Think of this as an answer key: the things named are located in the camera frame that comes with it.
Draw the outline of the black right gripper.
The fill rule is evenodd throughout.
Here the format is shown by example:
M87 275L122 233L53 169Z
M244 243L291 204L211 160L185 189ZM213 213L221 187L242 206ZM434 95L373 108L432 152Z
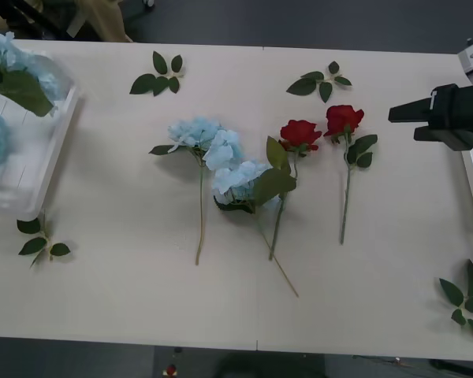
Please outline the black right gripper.
M440 142L454 151L473 149L473 86L436 87L431 98L389 109L391 123L427 122L414 130L417 142Z

